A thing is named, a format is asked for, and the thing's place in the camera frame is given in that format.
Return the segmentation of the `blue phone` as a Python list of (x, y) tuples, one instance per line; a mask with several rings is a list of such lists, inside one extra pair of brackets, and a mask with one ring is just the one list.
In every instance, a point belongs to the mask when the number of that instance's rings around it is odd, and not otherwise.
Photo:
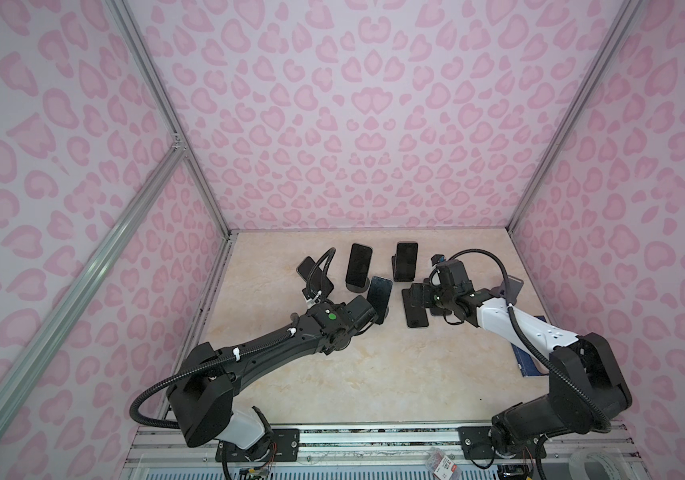
[(419, 329), (429, 326), (426, 308), (422, 302), (422, 293), (423, 286), (420, 283), (412, 283), (408, 288), (401, 290), (405, 322), (408, 328)]

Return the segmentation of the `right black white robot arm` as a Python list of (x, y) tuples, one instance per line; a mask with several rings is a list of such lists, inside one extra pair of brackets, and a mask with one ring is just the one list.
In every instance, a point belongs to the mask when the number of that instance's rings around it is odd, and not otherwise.
[(540, 442), (566, 434), (606, 433), (632, 406), (632, 395), (610, 343), (553, 326), (519, 309), (521, 280), (502, 269), (500, 286), (478, 289), (458, 256), (432, 257), (432, 272), (414, 298), (428, 309), (451, 314), (524, 350), (548, 371), (548, 392), (492, 417), (490, 450), (512, 458), (544, 454)]

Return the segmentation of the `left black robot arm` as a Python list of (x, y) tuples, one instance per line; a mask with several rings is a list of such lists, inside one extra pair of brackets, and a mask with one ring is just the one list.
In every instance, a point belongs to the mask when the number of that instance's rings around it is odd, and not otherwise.
[(258, 460), (274, 443), (274, 430), (257, 408), (234, 409), (234, 398), (254, 381), (304, 356), (344, 350), (352, 338), (378, 320), (375, 308), (362, 296), (348, 303), (316, 303), (290, 324), (246, 343), (215, 350), (202, 343), (182, 362), (186, 374), (168, 389), (166, 398), (186, 446), (212, 440), (242, 450)]

